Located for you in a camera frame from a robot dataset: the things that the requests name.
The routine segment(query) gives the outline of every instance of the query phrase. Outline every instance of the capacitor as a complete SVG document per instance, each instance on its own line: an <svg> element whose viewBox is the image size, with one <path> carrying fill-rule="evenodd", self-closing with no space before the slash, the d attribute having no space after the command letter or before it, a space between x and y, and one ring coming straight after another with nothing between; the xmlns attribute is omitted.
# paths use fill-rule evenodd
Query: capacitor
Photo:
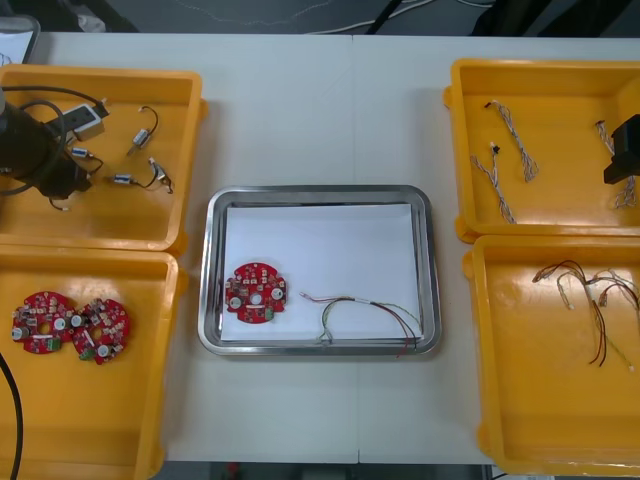
<svg viewBox="0 0 640 480"><path fill-rule="evenodd" d="M11 329L11 339L14 342L18 340L24 340L29 336L29 329L25 327L14 327Z"/></svg>
<svg viewBox="0 0 640 480"><path fill-rule="evenodd" d="M82 327L85 324L85 319L81 315L74 315L71 317L71 326L73 328Z"/></svg>
<svg viewBox="0 0 640 480"><path fill-rule="evenodd" d="M231 300L229 300L229 306L233 309L240 308L242 306L242 300L240 300L238 297L233 297L231 298Z"/></svg>
<svg viewBox="0 0 640 480"><path fill-rule="evenodd" d="M106 358L111 355L111 347L108 345L100 345L98 347L98 356L102 358Z"/></svg>
<svg viewBox="0 0 640 480"><path fill-rule="evenodd" d="M132 140L133 145L131 145L131 148L127 152L127 156L133 155L133 152L144 147L150 138L151 138L151 132L146 128L141 128L140 131L136 134L136 136L133 137L133 140Z"/></svg>
<svg viewBox="0 0 640 480"><path fill-rule="evenodd" d="M69 319L68 318L56 318L53 321L53 328L58 330L59 332L66 330L69 328Z"/></svg>

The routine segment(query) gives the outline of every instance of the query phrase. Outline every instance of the white paper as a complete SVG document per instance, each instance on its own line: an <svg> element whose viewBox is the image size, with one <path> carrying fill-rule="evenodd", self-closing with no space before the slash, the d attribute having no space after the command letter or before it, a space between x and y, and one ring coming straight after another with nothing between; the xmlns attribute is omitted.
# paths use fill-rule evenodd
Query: white paper
<svg viewBox="0 0 640 480"><path fill-rule="evenodd" d="M22 63L33 32L0 33L0 65Z"/></svg>
<svg viewBox="0 0 640 480"><path fill-rule="evenodd" d="M286 280L286 309L252 325L225 308L223 340L316 339L325 304L300 292L394 303L418 317L410 205L229 208L225 279L251 262L271 265ZM420 338L416 321L398 313ZM405 337L391 315L362 303L335 305L328 326L335 339Z"/></svg>

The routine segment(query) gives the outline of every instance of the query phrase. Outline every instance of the white wire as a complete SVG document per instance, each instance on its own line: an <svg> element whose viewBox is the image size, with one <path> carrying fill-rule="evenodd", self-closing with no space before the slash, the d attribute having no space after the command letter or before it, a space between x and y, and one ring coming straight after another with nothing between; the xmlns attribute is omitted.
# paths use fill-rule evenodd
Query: white wire
<svg viewBox="0 0 640 480"><path fill-rule="evenodd" d="M418 2L416 0L411 0L411 5L409 5L408 7L405 7L401 10L398 10L397 12L393 12L391 15L389 15L389 20L397 17L398 15L402 15L403 13L406 13L410 10L413 10L414 8L418 8L418 7L422 7L424 5L429 5L430 3L435 2L436 0L423 0L422 2ZM346 32L348 30L353 30L354 28L358 28L358 27L365 27L367 25L373 25L373 23L375 22L375 20L367 20L366 22L360 22L360 23L354 23L353 25L349 25L347 27L340 27L340 28L334 28L333 30L322 30L319 32L309 32L307 33L307 35L324 35L327 33L340 33L340 32Z"/></svg>
<svg viewBox="0 0 640 480"><path fill-rule="evenodd" d="M300 10L299 12L294 13L293 15L291 15L288 18L285 18L283 20L276 20L273 22L265 22L264 20L252 20L250 22L242 22L239 20L233 20L231 18L223 18L223 17L218 17L216 15L214 15L213 13L211 13L210 11L198 7L196 5L191 5L190 3L186 3L183 2L182 0L172 0L175 4L180 5L183 8L188 8L189 10L193 10L195 12L200 12L204 15L206 15L207 17L209 17L211 20L214 20L216 22L220 22L220 23L235 23L236 25L242 25L245 27L252 27L254 25L262 25L265 27L271 27L274 25L286 25L289 23L293 23L294 21L296 21L298 19L298 17L312 11L315 10L317 8L322 8L322 7L328 7L329 5L331 5L335 0L325 0L322 3L316 3L314 5L310 5L307 8Z"/></svg>
<svg viewBox="0 0 640 480"><path fill-rule="evenodd" d="M490 2L490 3L474 3L474 2L468 2L467 0L456 0L456 2L461 3L463 5L468 5L470 7L477 7L477 8L491 8L493 6L493 4L495 2Z"/></svg>

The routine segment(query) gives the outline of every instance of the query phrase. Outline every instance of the floor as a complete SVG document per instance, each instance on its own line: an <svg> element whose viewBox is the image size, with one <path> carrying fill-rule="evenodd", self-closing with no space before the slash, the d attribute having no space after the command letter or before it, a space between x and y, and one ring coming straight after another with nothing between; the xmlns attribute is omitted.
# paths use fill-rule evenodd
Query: floor
<svg viewBox="0 0 640 480"><path fill-rule="evenodd" d="M372 20L388 0L109 0L118 12L142 32L303 34L333 30ZM534 23L535 35L574 0L556 0ZM418 0L405 0L411 7ZM483 8L458 0L433 0L398 15L385 24L384 35L468 35ZM603 36L640 37L640 0L634 0ZM366 26L349 30L362 34ZM207 462L167 462L155 480L217 480L226 465ZM479 466L456 465L355 465L300 466L244 464L244 480L350 479L350 480L488 480Z"/></svg>

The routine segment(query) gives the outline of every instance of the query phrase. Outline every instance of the circuit board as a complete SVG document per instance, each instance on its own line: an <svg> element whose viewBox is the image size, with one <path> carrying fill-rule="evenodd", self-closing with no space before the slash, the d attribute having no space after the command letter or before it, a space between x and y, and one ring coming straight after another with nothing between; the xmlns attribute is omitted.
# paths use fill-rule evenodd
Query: circuit board
<svg viewBox="0 0 640 480"><path fill-rule="evenodd" d="M85 305L79 316L79 325L74 325L73 345L80 360L95 360L102 365L124 350L131 319L120 303L96 298Z"/></svg>
<svg viewBox="0 0 640 480"><path fill-rule="evenodd" d="M266 263L247 263L233 272L224 284L227 311L245 323L265 323L284 312L287 283Z"/></svg>
<svg viewBox="0 0 640 480"><path fill-rule="evenodd" d="M27 352L57 352L71 340L71 317L75 314L71 301L56 292L38 292L27 297L24 305L13 312L11 337L23 344Z"/></svg>

